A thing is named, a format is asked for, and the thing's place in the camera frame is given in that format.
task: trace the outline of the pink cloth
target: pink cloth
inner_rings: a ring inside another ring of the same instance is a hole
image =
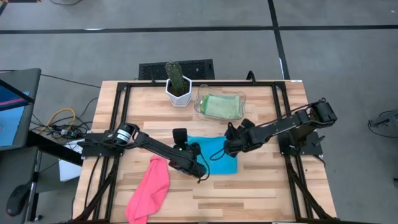
[[[149,215],[159,211],[170,187],[167,161],[159,156],[152,156],[147,172],[131,197],[126,211],[130,224],[145,224]]]

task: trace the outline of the cactus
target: cactus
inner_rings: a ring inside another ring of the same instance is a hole
[[[170,61],[166,63],[165,69],[178,96],[184,95],[184,79],[181,65],[178,62]]]

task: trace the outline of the wooden table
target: wooden table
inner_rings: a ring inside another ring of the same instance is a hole
[[[103,82],[95,111],[93,131],[103,133],[109,128],[118,82]],[[286,81],[290,107],[307,104],[302,82]],[[244,86],[220,87],[239,90],[247,96],[244,116],[254,123],[276,119],[271,87]],[[197,87],[193,87],[192,102],[186,108],[174,108],[164,87],[133,87],[129,98],[126,122],[135,123],[152,138],[172,145],[173,128],[187,128],[188,134],[197,136],[221,136],[226,123],[201,119],[193,109]],[[279,96],[282,112],[284,106]],[[123,100],[120,101],[116,126],[119,124]],[[126,222],[124,210],[137,189],[153,153],[145,149],[125,151],[122,156],[111,222]],[[73,207],[74,217],[83,210],[85,194],[91,170],[96,158],[84,161]],[[336,216],[328,179],[323,164],[312,156],[302,156],[303,168],[309,191],[327,213]],[[102,158],[95,169],[90,187],[89,201],[98,188]],[[235,175],[211,175],[200,184],[193,177],[169,167],[170,190],[155,215],[148,222],[271,222],[293,221],[294,211],[284,158],[279,154],[276,138],[260,149],[238,154],[238,173]],[[303,217],[305,207],[298,190]],[[108,193],[105,192],[99,217],[104,217]]]

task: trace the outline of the blue cloth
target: blue cloth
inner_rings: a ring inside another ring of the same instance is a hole
[[[10,146],[14,142],[24,106],[0,111],[0,146]]]
[[[238,171],[238,160],[236,157],[232,158],[225,154],[221,159],[217,161],[210,160],[210,156],[223,148],[224,141],[225,136],[215,138],[188,136],[188,144],[196,142],[200,145],[201,153],[203,154],[203,157],[210,166],[210,175],[236,174]],[[213,156],[213,158],[218,158],[222,154],[223,152],[221,151],[219,154]],[[198,156],[198,162],[206,166],[201,156]]]

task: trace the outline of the white pot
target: white pot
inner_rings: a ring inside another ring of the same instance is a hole
[[[170,79],[168,79],[166,81],[166,93],[168,94],[170,101],[172,102],[173,106],[176,107],[186,107],[189,102],[191,101],[192,98],[192,80],[183,76],[183,78],[189,82],[189,92],[182,95],[182,96],[174,96],[173,94],[171,94],[168,90],[167,87],[169,86],[169,84],[171,83]]]

